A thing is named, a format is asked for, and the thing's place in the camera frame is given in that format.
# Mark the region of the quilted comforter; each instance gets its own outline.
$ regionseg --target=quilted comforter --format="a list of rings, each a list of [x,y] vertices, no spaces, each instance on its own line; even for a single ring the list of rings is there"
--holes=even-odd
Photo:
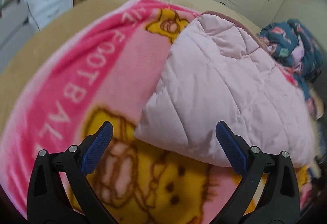
[[[135,136],[217,166],[230,166],[216,136],[224,120],[251,146],[288,151],[295,167],[313,157],[314,134],[303,92],[246,27],[207,12],[171,47]]]

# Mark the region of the yellow cartoon bear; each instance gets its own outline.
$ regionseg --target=yellow cartoon bear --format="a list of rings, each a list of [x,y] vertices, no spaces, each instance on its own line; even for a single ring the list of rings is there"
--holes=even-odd
[[[114,136],[88,181],[109,212],[123,224],[200,224],[209,165],[135,139],[135,127],[105,109],[92,113],[84,136],[106,120]]]
[[[180,18],[177,12],[170,9],[161,9],[158,20],[148,24],[145,29],[148,32],[168,37],[172,44],[188,24],[189,22]]]

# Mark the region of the bed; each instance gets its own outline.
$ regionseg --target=bed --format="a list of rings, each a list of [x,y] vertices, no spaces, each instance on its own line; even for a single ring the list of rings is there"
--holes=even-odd
[[[42,32],[36,34],[16,54],[0,76],[0,132],[20,92],[27,81],[47,58],[72,35],[104,14],[120,7],[128,0],[87,0],[60,16]],[[164,0],[205,12],[221,12],[250,29],[253,34],[260,28],[229,8],[212,0]]]

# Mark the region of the fleece blanket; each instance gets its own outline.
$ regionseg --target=fleece blanket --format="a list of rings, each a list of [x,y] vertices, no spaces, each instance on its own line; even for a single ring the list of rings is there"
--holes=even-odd
[[[230,166],[215,135],[217,122],[224,120],[248,145],[275,155],[288,151],[296,167],[308,164],[314,133],[302,91],[249,31],[221,17],[202,14],[176,39],[135,136]]]
[[[319,75],[323,56],[310,31],[299,20],[290,19],[267,25],[259,37],[265,50],[293,76],[294,85],[302,89],[310,112],[316,116],[306,81]]]
[[[221,210],[241,180],[231,168],[134,136],[172,43],[199,14],[157,0],[130,0],[71,38],[38,70],[17,100],[0,143],[0,183],[24,216],[38,151],[62,152],[80,144],[106,120],[114,136],[88,180],[120,223],[209,223]],[[297,176],[300,186],[308,181],[305,168]]]

